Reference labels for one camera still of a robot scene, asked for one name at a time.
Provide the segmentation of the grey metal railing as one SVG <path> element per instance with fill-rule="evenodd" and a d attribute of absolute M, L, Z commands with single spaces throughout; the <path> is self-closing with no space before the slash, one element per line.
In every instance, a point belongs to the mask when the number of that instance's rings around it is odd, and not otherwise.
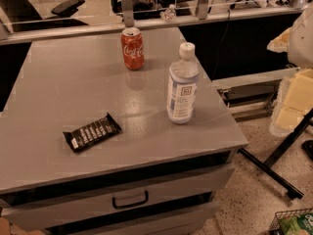
<path fill-rule="evenodd" d="M 172 21 L 166 21 L 162 18 L 136 21 L 132 17 L 125 18 L 123 22 L 111 24 L 86 24 L 69 27 L 53 27 L 45 29 L 33 29 L 27 31 L 10 31 L 6 28 L 7 24 L 1 23 L 2 45 L 20 44 L 32 41 L 41 41 L 47 39 L 61 39 L 80 37 L 87 35 L 111 34 L 122 32 L 125 28 L 135 26 L 141 30 L 169 28 L 178 26 L 189 26 L 197 24 L 212 24 L 226 21 L 246 20 L 254 18 L 264 18 L 282 15 L 302 13 L 309 6 L 308 0 L 291 0 L 287 6 L 268 9 L 240 9 L 229 8 L 228 12 L 215 14 L 206 13 L 206 17 L 200 19 L 196 15 L 176 17 Z"/>

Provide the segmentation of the small clear bottle background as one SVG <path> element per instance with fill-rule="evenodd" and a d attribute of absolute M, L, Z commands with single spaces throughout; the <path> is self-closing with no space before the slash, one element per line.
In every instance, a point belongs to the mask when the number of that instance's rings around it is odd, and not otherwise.
<path fill-rule="evenodd" d="M 164 12 L 160 13 L 160 17 L 166 22 L 174 21 L 176 18 L 175 5 L 170 4 Z"/>

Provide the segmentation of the green chip bag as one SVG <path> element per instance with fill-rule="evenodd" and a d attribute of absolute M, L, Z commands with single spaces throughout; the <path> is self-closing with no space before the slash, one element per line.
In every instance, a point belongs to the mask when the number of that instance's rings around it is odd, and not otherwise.
<path fill-rule="evenodd" d="M 313 213 L 302 213 L 279 220 L 284 235 L 313 235 Z"/>

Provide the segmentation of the clear blue-label plastic bottle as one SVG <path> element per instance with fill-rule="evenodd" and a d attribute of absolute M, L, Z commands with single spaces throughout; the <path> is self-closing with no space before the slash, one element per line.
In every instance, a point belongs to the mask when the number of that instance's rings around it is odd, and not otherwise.
<path fill-rule="evenodd" d="M 186 123 L 193 116 L 200 76 L 195 50 L 193 43 L 181 43 L 179 60 L 169 68 L 166 109 L 174 123 Z"/>

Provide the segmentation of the grey drawer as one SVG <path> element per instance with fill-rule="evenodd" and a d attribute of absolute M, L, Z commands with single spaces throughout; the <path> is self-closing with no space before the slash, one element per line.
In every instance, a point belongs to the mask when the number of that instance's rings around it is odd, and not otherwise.
<path fill-rule="evenodd" d="M 208 195 L 223 188 L 234 168 L 230 164 L 217 165 L 150 178 L 124 185 L 91 191 L 84 195 L 72 195 L 59 203 L 36 202 L 21 207 L 6 208 L 4 216 L 23 229 L 52 228 L 91 218 L 142 208 L 165 210 L 173 205 L 182 206 L 185 201 Z M 147 190 L 149 201 L 142 206 L 115 210 L 115 195 Z"/>
<path fill-rule="evenodd" d="M 183 235 L 202 229 L 218 208 L 217 202 L 209 202 L 71 235 Z"/>

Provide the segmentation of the red coke can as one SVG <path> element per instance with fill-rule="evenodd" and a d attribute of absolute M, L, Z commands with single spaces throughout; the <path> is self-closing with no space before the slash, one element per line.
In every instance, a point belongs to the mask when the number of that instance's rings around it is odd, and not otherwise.
<path fill-rule="evenodd" d="M 130 70 L 138 70 L 144 65 L 143 38 L 136 27 L 128 27 L 121 33 L 123 60 Z"/>

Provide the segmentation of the black office chair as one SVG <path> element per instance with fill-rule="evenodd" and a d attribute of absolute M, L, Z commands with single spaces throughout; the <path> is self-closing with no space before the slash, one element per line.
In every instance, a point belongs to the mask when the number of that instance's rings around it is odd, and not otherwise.
<path fill-rule="evenodd" d="M 72 17 L 85 0 L 67 0 L 51 10 L 51 17 L 43 18 L 28 0 L 0 0 L 0 7 L 8 17 L 14 32 L 85 25 Z"/>

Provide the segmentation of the black metal stand frame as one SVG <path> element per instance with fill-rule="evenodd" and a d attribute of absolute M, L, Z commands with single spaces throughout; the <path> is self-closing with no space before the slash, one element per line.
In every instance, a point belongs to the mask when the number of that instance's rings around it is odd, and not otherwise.
<path fill-rule="evenodd" d="M 279 158 L 285 153 L 285 151 L 295 142 L 295 140 L 302 134 L 302 132 L 308 127 L 312 126 L 313 109 L 303 118 L 300 124 L 295 130 L 278 146 L 278 148 L 266 159 L 265 162 L 260 161 L 248 150 L 241 148 L 239 153 L 246 159 L 251 161 L 259 169 L 273 178 L 276 182 L 282 185 L 287 190 L 287 195 L 290 199 L 301 199 L 304 194 L 296 187 L 287 182 L 282 176 L 276 173 L 272 166 L 279 160 Z"/>

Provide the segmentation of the grey upper drawer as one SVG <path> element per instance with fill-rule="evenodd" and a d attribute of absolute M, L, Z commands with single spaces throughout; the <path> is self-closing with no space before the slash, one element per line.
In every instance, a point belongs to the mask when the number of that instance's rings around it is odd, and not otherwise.
<path fill-rule="evenodd" d="M 230 164 L 217 165 L 150 178 L 124 185 L 91 191 L 84 195 L 72 195 L 59 203 L 36 202 L 21 207 L 6 208 L 4 216 L 23 229 L 52 228 L 91 218 L 142 208 L 165 210 L 173 205 L 182 206 L 185 201 L 208 195 L 223 188 L 234 168 Z M 115 210 L 115 195 L 147 190 L 149 201 L 142 206 Z"/>

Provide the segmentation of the black snack bar wrapper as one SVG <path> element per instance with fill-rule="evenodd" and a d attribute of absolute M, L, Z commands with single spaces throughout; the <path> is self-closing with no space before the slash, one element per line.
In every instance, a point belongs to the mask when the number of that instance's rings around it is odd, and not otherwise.
<path fill-rule="evenodd" d="M 67 144 L 74 153 L 85 151 L 102 141 L 119 134 L 121 127 L 110 114 L 81 126 L 72 132 L 63 132 Z"/>

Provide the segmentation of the grey lower drawer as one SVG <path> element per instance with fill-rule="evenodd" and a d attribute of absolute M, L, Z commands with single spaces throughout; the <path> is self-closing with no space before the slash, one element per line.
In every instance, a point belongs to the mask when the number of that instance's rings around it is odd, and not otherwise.
<path fill-rule="evenodd" d="M 209 202 L 71 235 L 183 235 L 202 229 L 218 208 L 217 202 Z"/>

